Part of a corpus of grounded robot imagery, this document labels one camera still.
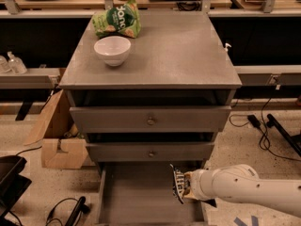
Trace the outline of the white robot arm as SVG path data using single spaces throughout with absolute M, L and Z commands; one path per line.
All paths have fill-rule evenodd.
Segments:
M 261 179 L 249 165 L 196 169 L 185 174 L 188 198 L 251 203 L 301 217 L 301 181 Z

